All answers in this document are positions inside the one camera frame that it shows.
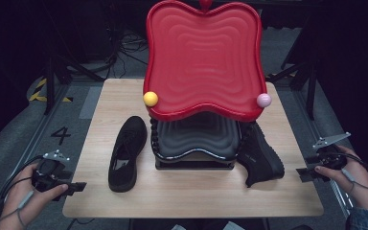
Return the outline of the black shoe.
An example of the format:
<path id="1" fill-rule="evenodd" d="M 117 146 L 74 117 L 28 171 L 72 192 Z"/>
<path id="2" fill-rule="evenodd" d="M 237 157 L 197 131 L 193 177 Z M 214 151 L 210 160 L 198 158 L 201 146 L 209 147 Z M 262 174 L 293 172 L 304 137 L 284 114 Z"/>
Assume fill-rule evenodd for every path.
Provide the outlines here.
<path id="1" fill-rule="evenodd" d="M 247 188 L 259 182 L 283 178 L 285 175 L 282 160 L 268 144 L 256 122 L 245 126 L 237 160 L 247 171 L 245 180 Z"/>
<path id="2" fill-rule="evenodd" d="M 129 117 L 123 124 L 112 151 L 108 186 L 113 192 L 132 189 L 137 179 L 136 160 L 147 142 L 147 128 L 139 116 Z"/>

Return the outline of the metal floor rail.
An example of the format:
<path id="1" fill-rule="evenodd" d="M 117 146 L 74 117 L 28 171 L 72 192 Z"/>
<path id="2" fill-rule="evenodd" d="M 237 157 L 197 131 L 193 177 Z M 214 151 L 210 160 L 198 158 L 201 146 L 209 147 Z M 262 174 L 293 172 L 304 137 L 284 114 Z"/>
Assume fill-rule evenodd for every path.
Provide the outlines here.
<path id="1" fill-rule="evenodd" d="M 334 180 L 330 181 L 331 187 L 333 189 L 333 192 L 335 194 L 335 197 L 339 203 L 339 206 L 342 210 L 342 213 L 344 214 L 344 216 L 347 218 L 350 214 L 351 211 L 354 208 L 354 203 L 351 200 L 350 196 L 345 193 Z"/>

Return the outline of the person's right hand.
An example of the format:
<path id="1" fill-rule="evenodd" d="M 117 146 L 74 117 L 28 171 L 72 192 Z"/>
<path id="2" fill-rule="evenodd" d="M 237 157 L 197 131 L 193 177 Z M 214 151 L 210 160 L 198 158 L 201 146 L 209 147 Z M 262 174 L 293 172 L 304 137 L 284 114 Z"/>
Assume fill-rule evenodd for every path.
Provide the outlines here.
<path id="1" fill-rule="evenodd" d="M 353 180 L 349 179 L 342 171 L 329 169 L 323 166 L 316 166 L 314 170 L 330 179 L 356 202 L 357 208 L 368 210 L 368 172 L 356 160 L 349 159 L 344 170 L 347 171 Z"/>

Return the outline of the black tripod stand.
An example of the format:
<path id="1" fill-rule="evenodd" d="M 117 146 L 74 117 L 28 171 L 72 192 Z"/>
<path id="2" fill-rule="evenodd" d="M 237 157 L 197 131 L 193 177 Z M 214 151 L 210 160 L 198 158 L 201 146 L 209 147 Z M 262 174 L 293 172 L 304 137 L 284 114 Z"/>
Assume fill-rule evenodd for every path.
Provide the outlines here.
<path id="1" fill-rule="evenodd" d="M 314 119 L 317 64 L 317 30 L 315 19 L 310 16 L 288 51 L 281 65 L 282 71 L 265 77 L 267 81 L 274 83 L 294 74 L 293 80 L 289 84 L 292 91 L 301 91 L 303 86 L 307 84 L 306 111 L 311 120 Z"/>
<path id="2" fill-rule="evenodd" d="M 104 81 L 104 78 L 101 78 L 71 59 L 60 55 L 49 55 L 46 61 L 46 73 L 44 75 L 46 79 L 47 98 L 45 115 L 48 115 L 55 105 L 55 78 L 57 78 L 61 84 L 69 84 L 72 81 L 70 71 L 67 69 L 68 66 L 73 67 L 93 81 Z"/>

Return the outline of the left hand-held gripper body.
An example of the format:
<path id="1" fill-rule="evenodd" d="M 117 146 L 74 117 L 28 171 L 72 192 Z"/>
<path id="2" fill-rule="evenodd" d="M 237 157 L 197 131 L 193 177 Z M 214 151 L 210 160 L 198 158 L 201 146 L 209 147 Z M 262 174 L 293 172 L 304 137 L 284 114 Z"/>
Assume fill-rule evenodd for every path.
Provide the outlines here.
<path id="1" fill-rule="evenodd" d="M 58 184 L 65 183 L 67 179 L 58 179 L 58 174 L 66 171 L 65 167 L 69 162 L 70 158 L 64 156 L 58 149 L 44 153 L 33 172 L 33 186 L 39 192 L 46 192 Z"/>

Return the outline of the person's left hand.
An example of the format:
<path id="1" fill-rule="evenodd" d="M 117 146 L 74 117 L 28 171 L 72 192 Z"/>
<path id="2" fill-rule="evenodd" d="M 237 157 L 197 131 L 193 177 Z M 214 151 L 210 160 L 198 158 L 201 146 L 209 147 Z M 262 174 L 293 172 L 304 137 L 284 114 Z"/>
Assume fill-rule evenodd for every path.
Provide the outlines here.
<path id="1" fill-rule="evenodd" d="M 28 225 L 50 201 L 68 189 L 67 184 L 61 184 L 43 193 L 36 191 L 30 179 L 35 168 L 36 164 L 27 166 L 15 177 L 17 184 L 8 193 L 0 219 L 18 216 Z"/>

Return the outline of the red and black shoe rack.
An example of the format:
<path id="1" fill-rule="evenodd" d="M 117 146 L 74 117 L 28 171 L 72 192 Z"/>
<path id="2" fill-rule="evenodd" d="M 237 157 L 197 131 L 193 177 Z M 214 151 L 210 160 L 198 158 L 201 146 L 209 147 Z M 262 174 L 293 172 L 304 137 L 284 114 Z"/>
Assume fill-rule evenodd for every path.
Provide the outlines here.
<path id="1" fill-rule="evenodd" d="M 143 95 L 158 169 L 232 168 L 242 124 L 271 103 L 260 16 L 241 2 L 199 4 L 163 0 L 147 17 Z"/>

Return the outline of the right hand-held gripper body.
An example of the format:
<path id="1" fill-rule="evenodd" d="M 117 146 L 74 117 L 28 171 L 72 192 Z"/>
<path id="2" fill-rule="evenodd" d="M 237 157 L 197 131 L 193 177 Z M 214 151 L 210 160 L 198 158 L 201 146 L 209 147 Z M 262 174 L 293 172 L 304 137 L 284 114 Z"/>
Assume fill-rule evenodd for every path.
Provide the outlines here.
<path id="1" fill-rule="evenodd" d="M 320 164 L 323 166 L 340 170 L 347 164 L 347 157 L 336 145 L 337 142 L 351 136 L 350 132 L 337 134 L 328 137 L 320 137 L 312 146 L 316 154 L 321 159 Z"/>

